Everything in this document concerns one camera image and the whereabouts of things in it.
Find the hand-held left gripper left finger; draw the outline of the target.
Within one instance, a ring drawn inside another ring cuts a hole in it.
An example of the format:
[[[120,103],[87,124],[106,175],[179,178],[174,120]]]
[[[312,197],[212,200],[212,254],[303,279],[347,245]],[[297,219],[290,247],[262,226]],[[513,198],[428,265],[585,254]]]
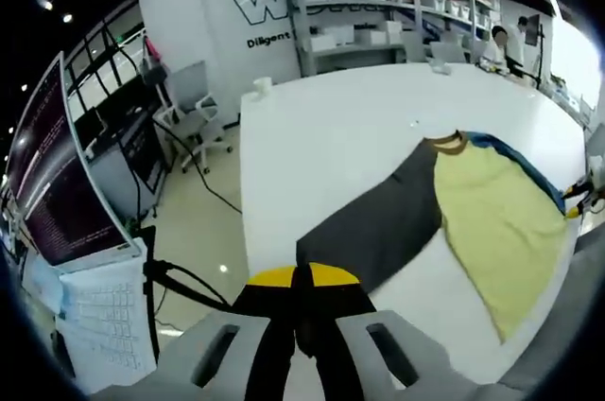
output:
[[[259,272],[232,307],[213,311],[169,343],[156,369],[94,400],[283,400],[295,353],[296,269]]]

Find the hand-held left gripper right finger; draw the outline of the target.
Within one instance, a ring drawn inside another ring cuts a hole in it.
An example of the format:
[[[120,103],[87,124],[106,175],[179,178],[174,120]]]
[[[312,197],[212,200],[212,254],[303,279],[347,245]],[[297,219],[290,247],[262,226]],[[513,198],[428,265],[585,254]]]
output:
[[[446,350],[391,310],[377,310],[346,270],[302,267],[302,351],[328,400],[520,400],[456,371]]]

